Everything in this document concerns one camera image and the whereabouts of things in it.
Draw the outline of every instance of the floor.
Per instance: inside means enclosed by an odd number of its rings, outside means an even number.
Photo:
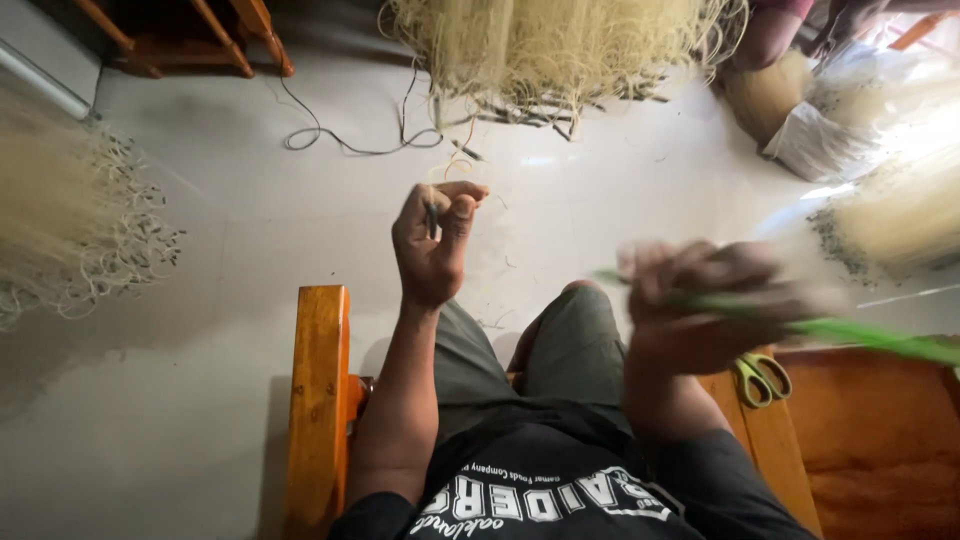
[[[311,4],[276,14],[297,68],[288,86],[355,146],[392,148],[409,57],[372,37],[368,12]],[[417,82],[408,103],[413,131],[429,125],[427,88]],[[613,263],[618,243],[751,238],[819,187],[758,158],[701,84],[676,93],[597,112],[572,143],[477,124],[470,146],[487,162],[452,176],[493,196],[458,300],[501,361],[565,283]],[[0,536],[276,536],[297,288],[349,288],[350,368],[376,374],[400,294],[390,225],[452,148],[357,158],[324,136],[285,150],[310,122],[269,67],[252,80],[106,69],[97,109],[146,150],[190,243],[139,299],[75,321],[32,313],[0,335]],[[464,140],[466,126],[450,135]],[[611,294],[620,306],[623,292]]]

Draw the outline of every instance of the scissors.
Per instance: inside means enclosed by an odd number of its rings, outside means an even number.
[[[736,360],[733,368],[740,401],[750,408],[768,406],[774,400],[789,398],[793,392],[786,370],[769,356],[747,353]],[[759,392],[759,400],[754,398],[752,388]]]

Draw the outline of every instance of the cable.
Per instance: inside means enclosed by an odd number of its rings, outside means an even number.
[[[285,53],[285,52],[281,53],[281,59],[285,59],[285,58],[286,58],[286,53]],[[358,150],[358,149],[356,149],[356,148],[353,148],[352,146],[350,146],[350,145],[347,144],[346,142],[344,142],[344,140],[341,139],[340,137],[338,137],[337,134],[333,133],[333,132],[332,132],[331,130],[329,130],[328,128],[325,128],[325,127],[323,127],[323,126],[320,125],[320,120],[317,119],[316,114],[314,114],[313,111],[310,110],[310,108],[307,107],[307,106],[300,100],[300,98],[298,98],[297,96],[295,96],[294,93],[290,91],[290,88],[287,87],[287,84],[283,82],[283,75],[281,74],[281,75],[280,75],[280,84],[283,86],[283,89],[286,90],[287,95],[289,95],[291,98],[293,98],[294,101],[296,101],[298,104],[300,104],[300,106],[303,107],[303,110],[306,110],[307,113],[310,114],[310,117],[313,118],[313,122],[314,122],[315,124],[317,124],[317,127],[315,127],[315,128],[303,128],[303,129],[300,129],[300,130],[296,130],[295,132],[293,132],[293,133],[289,134],[288,136],[286,136],[286,138],[283,139],[283,147],[286,148],[287,150],[304,150],[304,149],[306,149],[306,148],[309,148],[309,147],[313,146],[313,143],[315,143],[315,142],[317,142],[318,140],[320,140],[320,135],[322,135],[322,134],[324,134],[324,133],[330,134],[330,136],[332,136],[334,140],[336,140],[337,142],[339,142],[340,145],[341,145],[343,148],[346,148],[346,149],[350,150],[351,152],[353,152],[353,153],[355,153],[355,154],[359,154],[359,155],[361,155],[361,156],[386,156],[386,155],[388,155],[388,154],[392,154],[392,153],[394,153],[394,152],[398,152],[398,151],[400,151],[400,150],[403,150],[403,149],[406,148],[407,146],[410,146],[410,147],[413,147],[413,148],[434,148],[434,147],[438,146],[441,142],[444,142],[444,136],[443,136],[440,132],[438,132],[436,129],[434,129],[434,128],[426,128],[426,129],[424,129],[424,130],[420,130],[420,131],[416,132],[416,133],[414,134],[414,136],[410,137],[409,140],[408,140],[408,139],[406,138],[406,136],[404,135],[404,131],[405,131],[405,129],[406,129],[406,123],[407,123],[407,98],[410,97],[410,92],[413,91],[413,89],[414,89],[414,83],[417,81],[417,72],[418,72],[418,70],[417,70],[417,61],[416,61],[416,60],[414,60],[414,62],[411,64],[411,67],[413,67],[413,69],[414,69],[414,77],[413,77],[413,79],[411,79],[411,81],[410,81],[410,86],[407,87],[407,93],[403,96],[403,105],[400,106],[400,145],[397,146],[396,148],[394,148],[393,150]],[[291,140],[292,140],[295,136],[297,136],[297,135],[302,135],[302,134],[306,134],[306,133],[313,133],[313,134],[314,134],[314,135],[313,135],[313,138],[310,139],[306,144],[303,144],[303,145],[301,145],[301,146],[295,146],[295,145],[291,142]],[[437,140],[436,140],[436,142],[433,142],[433,143],[430,143],[430,144],[417,144],[416,142],[414,142],[414,141],[417,140],[417,138],[420,137],[421,135],[423,135],[423,134],[428,134],[428,133],[435,133],[435,134],[437,134]]]

